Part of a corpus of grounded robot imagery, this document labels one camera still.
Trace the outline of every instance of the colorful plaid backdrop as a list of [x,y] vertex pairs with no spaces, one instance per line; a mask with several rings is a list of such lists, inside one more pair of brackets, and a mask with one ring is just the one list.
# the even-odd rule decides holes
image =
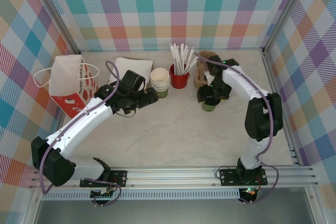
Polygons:
[[[19,223],[35,169],[30,143],[58,125],[59,109],[32,74],[70,51],[40,0],[0,0],[0,223]],[[42,73],[39,83],[50,75]]]
[[269,39],[269,36],[271,35],[275,24],[278,22],[279,18],[281,17],[282,12],[284,11],[284,7],[286,6],[288,1],[289,0],[282,0],[281,1],[281,4],[278,7],[278,10],[277,10],[277,12],[276,12],[276,14],[275,14],[275,16],[272,20],[272,23],[268,27],[267,33],[266,33],[264,39],[262,40],[261,47],[265,47],[266,42]]
[[316,168],[336,223],[336,0],[300,0],[269,59],[300,155]]
[[281,1],[54,0],[82,50],[259,48]]

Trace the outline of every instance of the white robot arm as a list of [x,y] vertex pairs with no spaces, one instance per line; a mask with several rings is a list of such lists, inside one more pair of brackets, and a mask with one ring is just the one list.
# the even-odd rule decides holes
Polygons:
[[281,98],[277,93],[270,94],[256,85],[234,59],[222,61],[219,56],[212,56],[201,60],[207,64],[208,72],[205,75],[208,86],[202,86],[197,92],[199,102],[218,104],[221,99],[229,98],[231,89],[248,102],[245,129],[249,139],[235,170],[240,182],[249,184],[262,174],[258,156],[269,146],[271,122],[272,136],[282,129]]
[[142,83],[145,83],[142,76],[128,70],[115,91],[115,82],[101,86],[88,105],[65,126],[45,140],[37,137],[32,141],[34,167],[40,170],[43,166],[41,172],[55,186],[61,186],[71,178],[103,180],[101,176],[109,167],[100,159],[75,163],[68,159],[95,127],[120,109],[128,114],[159,99],[153,88],[139,91]]
[[[240,66],[232,66],[232,68],[243,73]],[[250,101],[253,98],[261,98],[258,91],[252,87],[240,74],[232,69],[226,69],[223,71],[223,81],[231,86],[245,101]],[[264,96],[268,95],[268,92],[262,89],[260,86],[256,85],[259,91],[263,93]],[[255,169],[260,166],[260,162],[257,160],[256,156],[258,153],[262,152],[268,144],[269,137],[258,142],[255,139],[249,137],[245,151],[241,156],[240,160],[246,169]]]

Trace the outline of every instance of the paper cup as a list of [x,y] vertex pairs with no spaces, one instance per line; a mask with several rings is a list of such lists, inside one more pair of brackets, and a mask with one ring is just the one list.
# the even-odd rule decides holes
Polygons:
[[169,83],[169,79],[166,80],[165,82],[156,82],[156,81],[151,80],[151,83],[152,83],[152,85],[165,85],[165,84]]
[[155,83],[152,83],[152,87],[154,87],[154,88],[166,88],[166,87],[168,87],[169,86],[169,82],[167,82],[167,83],[164,83],[164,84],[155,84]]
[[214,111],[215,108],[216,108],[217,105],[215,106],[211,106],[211,105],[208,105],[206,104],[205,102],[202,103],[202,109],[206,112],[211,112],[211,111]]
[[154,88],[154,90],[155,90],[156,93],[158,94],[157,96],[158,96],[160,99],[163,99],[163,98],[166,98],[167,95],[168,95],[168,88],[169,88],[169,87],[167,87],[165,90],[156,90],[156,89]]
[[164,68],[156,68],[151,72],[151,81],[153,83],[166,83],[169,81],[169,72]]
[[166,86],[166,87],[162,87],[162,88],[153,87],[153,89],[154,89],[155,91],[163,91],[163,90],[166,90],[167,88],[169,88],[169,85]]

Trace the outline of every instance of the red and white paper bag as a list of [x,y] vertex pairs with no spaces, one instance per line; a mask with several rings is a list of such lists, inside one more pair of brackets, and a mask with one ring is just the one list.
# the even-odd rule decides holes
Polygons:
[[73,118],[98,90],[94,78],[82,55],[57,56],[51,68],[49,95]]

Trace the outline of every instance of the white paper straw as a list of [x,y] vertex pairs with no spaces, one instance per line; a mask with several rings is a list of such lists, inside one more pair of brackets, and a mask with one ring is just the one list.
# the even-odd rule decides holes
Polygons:
[[181,72],[184,72],[184,44],[181,44]]
[[186,58],[187,58],[188,49],[189,49],[189,47],[188,47],[188,46],[184,46],[184,53],[183,53],[183,56],[184,56],[184,61],[185,61],[185,60],[186,60]]
[[195,48],[192,47],[191,50],[190,50],[190,54],[189,54],[189,57],[188,57],[188,62],[187,62],[187,66],[186,66],[186,68],[189,67],[189,64],[190,64],[190,61],[191,61],[191,58],[192,58],[192,56],[193,56],[194,51],[195,51]]
[[176,73],[177,72],[177,61],[176,61],[176,57],[175,57],[174,46],[173,46],[173,44],[170,44],[169,47],[170,47],[170,50],[172,52],[172,57],[173,57],[173,62],[174,62],[174,73]]
[[179,75],[181,75],[181,68],[180,68],[181,60],[180,60],[180,55],[178,53],[178,46],[176,46],[176,48],[175,48],[175,58],[176,58],[176,61],[177,61],[177,72],[174,73],[174,74],[179,76]]
[[191,64],[184,70],[184,72],[182,73],[182,75],[188,73],[189,70],[196,64],[196,62],[197,62],[197,58],[195,58],[195,59],[193,60],[193,62],[191,62]]

